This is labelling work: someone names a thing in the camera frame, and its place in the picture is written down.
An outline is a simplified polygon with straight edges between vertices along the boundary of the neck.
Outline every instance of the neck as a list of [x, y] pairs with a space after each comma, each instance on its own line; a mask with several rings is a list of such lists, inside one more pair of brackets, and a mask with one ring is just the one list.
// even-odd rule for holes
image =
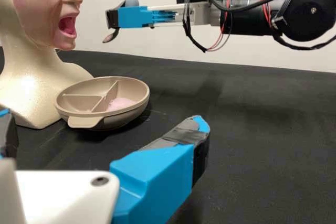
[[5, 55], [4, 71], [22, 71], [27, 66], [48, 68], [60, 62], [53, 48], [37, 46], [25, 34], [0, 33], [0, 41]]

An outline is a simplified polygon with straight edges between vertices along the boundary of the beige bowl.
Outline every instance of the beige bowl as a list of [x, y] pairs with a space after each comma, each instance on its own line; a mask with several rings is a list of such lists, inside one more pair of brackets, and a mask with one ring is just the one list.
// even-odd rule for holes
[[149, 96], [149, 87], [140, 80], [100, 77], [62, 91], [55, 107], [71, 128], [111, 130], [137, 118]]

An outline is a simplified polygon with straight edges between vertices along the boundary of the black tablecloth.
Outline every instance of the black tablecloth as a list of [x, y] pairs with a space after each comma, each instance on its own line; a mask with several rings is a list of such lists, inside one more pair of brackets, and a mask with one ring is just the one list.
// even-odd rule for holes
[[19, 169], [108, 170], [112, 160], [199, 114], [211, 126], [208, 169], [170, 223], [336, 223], [335, 74], [97, 52], [60, 56], [96, 77], [145, 81], [150, 103], [112, 132], [72, 130], [63, 121], [42, 131], [20, 127]]

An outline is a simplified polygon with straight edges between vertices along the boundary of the red wire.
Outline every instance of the red wire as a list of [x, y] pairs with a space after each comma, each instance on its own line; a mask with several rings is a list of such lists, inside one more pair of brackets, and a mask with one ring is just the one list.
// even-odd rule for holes
[[[231, 4], [231, 0], [226, 0], [226, 7], [227, 8], [230, 7], [230, 4]], [[269, 24], [269, 27], [271, 27], [271, 10], [269, 8], [269, 4], [268, 3], [262, 5], [262, 11], [264, 12], [264, 16], [265, 16], [265, 19], [266, 19], [267, 23]], [[223, 25], [222, 25], [222, 27], [220, 29], [221, 31], [220, 31], [220, 35], [219, 35], [217, 41], [211, 47], [209, 47], [207, 50], [209, 50], [209, 51], [213, 50], [222, 41], [222, 39], [224, 37], [225, 23], [226, 23], [226, 20], [227, 20], [227, 15], [228, 15], [228, 13], [225, 12], [224, 13]]]
[[[230, 3], [231, 3], [231, 0], [226, 0], [226, 7], [229, 8], [230, 6]], [[224, 20], [223, 20], [223, 25], [221, 27], [221, 31], [220, 31], [220, 35], [216, 41], [216, 43], [214, 43], [210, 48], [208, 48], [207, 50], [211, 50], [211, 49], [214, 49], [215, 47], [218, 46], [218, 44], [220, 43], [220, 41], [223, 39], [224, 37], [224, 28], [225, 28], [225, 23], [226, 23], [226, 19], [227, 19], [227, 13], [224, 14]]]

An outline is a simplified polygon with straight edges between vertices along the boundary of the blue plastic part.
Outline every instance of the blue plastic part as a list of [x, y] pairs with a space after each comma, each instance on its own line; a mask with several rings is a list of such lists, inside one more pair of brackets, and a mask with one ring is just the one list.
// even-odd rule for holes
[[148, 10], [147, 6], [120, 7], [118, 26], [120, 28], [141, 28], [149, 24], [173, 21], [175, 15], [175, 12]]
[[9, 109], [1, 110], [0, 111], [0, 118], [3, 117], [3, 116], [5, 116], [5, 115], [7, 115], [7, 114], [9, 114]]
[[197, 122], [200, 126], [198, 128], [198, 131], [206, 133], [210, 132], [210, 126], [204, 121], [204, 119], [200, 115], [195, 116], [193, 120]]
[[112, 162], [120, 194], [112, 224], [164, 224], [192, 191], [193, 145], [137, 151]]

